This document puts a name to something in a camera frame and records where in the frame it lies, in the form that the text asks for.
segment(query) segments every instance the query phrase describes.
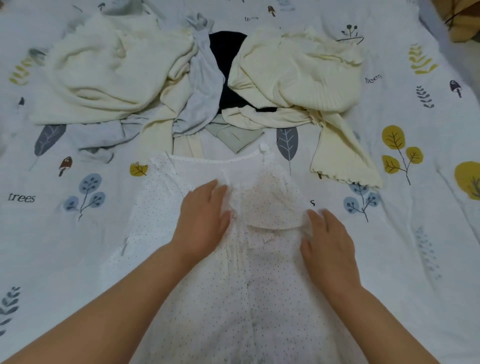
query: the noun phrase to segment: person's left hand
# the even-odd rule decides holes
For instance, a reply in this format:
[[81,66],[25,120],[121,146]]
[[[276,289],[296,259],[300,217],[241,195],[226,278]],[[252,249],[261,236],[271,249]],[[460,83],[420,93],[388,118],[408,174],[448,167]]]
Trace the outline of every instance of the person's left hand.
[[197,264],[212,253],[230,223],[231,211],[220,216],[227,186],[215,188],[217,180],[187,193],[171,244],[189,262]]

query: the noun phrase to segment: black cloth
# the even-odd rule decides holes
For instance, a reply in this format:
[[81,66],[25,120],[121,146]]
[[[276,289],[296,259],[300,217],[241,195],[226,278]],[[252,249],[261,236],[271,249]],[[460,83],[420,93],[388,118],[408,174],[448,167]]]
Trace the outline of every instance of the black cloth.
[[228,75],[230,74],[233,59],[239,52],[241,44],[247,36],[243,33],[222,31],[209,34],[209,37],[210,49],[212,50],[220,71],[222,71],[225,76],[218,112],[220,113],[223,109],[234,107],[242,108],[246,105],[253,107],[259,112],[276,111],[276,108],[257,109],[228,87]]

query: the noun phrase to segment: green fabric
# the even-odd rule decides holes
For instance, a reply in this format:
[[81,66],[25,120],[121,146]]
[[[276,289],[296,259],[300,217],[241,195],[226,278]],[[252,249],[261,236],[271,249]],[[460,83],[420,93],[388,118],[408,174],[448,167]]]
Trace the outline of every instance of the green fabric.
[[240,152],[264,133],[263,129],[246,130],[227,124],[221,114],[218,114],[205,129],[224,142],[234,153]]

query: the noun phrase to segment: white polka dot garment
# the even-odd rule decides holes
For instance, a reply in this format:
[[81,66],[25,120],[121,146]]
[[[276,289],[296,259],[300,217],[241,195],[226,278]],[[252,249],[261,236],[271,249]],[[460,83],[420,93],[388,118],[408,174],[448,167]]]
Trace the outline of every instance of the white polka dot garment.
[[214,178],[230,187],[230,227],[164,302],[132,363],[365,363],[310,283],[299,251],[309,205],[266,146],[228,161],[157,158],[106,286],[167,244],[183,197]]

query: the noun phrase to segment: white bed sheet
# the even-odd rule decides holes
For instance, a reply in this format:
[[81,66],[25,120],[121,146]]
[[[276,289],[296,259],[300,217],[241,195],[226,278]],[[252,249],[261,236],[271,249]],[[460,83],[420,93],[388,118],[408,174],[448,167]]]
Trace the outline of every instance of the white bed sheet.
[[[356,244],[363,284],[442,363],[478,363],[480,201],[475,197],[472,178],[480,180],[480,107],[439,52],[435,39],[419,23],[416,3],[185,0],[182,7],[172,9],[167,1],[153,2],[168,16],[183,11],[183,6],[200,11],[215,19],[214,31],[249,33],[264,24],[287,30],[310,23],[336,39],[362,41],[366,49],[365,83],[360,104],[346,120],[383,171],[385,188],[360,195],[352,186],[310,173],[321,131],[314,125],[289,131],[298,133],[298,148],[291,161],[275,147],[276,130],[267,130],[241,154],[251,153],[262,141],[272,145],[277,160],[291,170],[312,207],[328,208],[347,227]],[[0,48],[8,50],[0,61],[0,133],[4,144],[10,144],[0,159],[0,296],[7,299],[0,306],[4,312],[0,322],[11,318],[0,325],[0,333],[5,331],[0,335],[0,361],[106,289],[102,264],[123,249],[135,195],[148,173],[147,166],[135,165],[138,138],[115,147],[112,161],[103,164],[85,159],[73,148],[68,127],[64,134],[46,129],[39,141],[43,128],[23,121],[24,106],[18,103],[24,97],[28,105],[29,85],[37,82],[38,69],[28,67],[30,74],[22,73],[20,79],[13,75],[19,74],[15,66],[25,68],[21,61],[29,47],[48,47],[61,36],[66,24],[77,16],[73,5],[85,12],[98,11],[97,1],[91,0],[48,0],[41,5],[19,0],[15,5],[7,2],[0,12],[0,30],[8,35],[0,39]],[[275,16],[268,6],[274,8]],[[421,51],[422,55],[409,54],[413,44],[413,52]],[[423,55],[423,61],[409,60]],[[424,67],[411,68],[430,58]],[[429,70],[433,64],[437,66],[431,72],[415,73]],[[9,81],[12,77],[21,84],[29,83],[14,84]],[[451,91],[451,80],[462,86],[462,97]],[[424,97],[423,91],[430,97],[418,98]],[[431,102],[421,102],[430,98]],[[403,165],[399,151],[388,148],[382,140],[382,131],[390,125],[403,130],[403,158],[407,158],[407,147],[417,146],[423,152],[423,161],[409,166],[411,185],[401,170],[384,172],[384,155],[397,158]],[[17,130],[21,131],[10,140]],[[205,158],[234,156],[205,130],[201,137]],[[59,177],[66,157],[72,158],[72,165]],[[471,176],[461,183],[466,193],[455,179],[455,170],[469,161],[477,164],[468,165]],[[96,173],[93,181],[99,182],[92,181],[93,189],[84,195],[79,185],[92,173]],[[378,206],[368,206],[365,214],[348,212],[346,203],[356,198],[359,204],[370,193],[381,198]],[[104,203],[86,207],[95,194],[103,197]],[[76,196],[78,204],[74,197],[69,199],[71,196]],[[83,205],[81,218],[79,211],[66,210],[66,201],[73,201],[77,209]]]

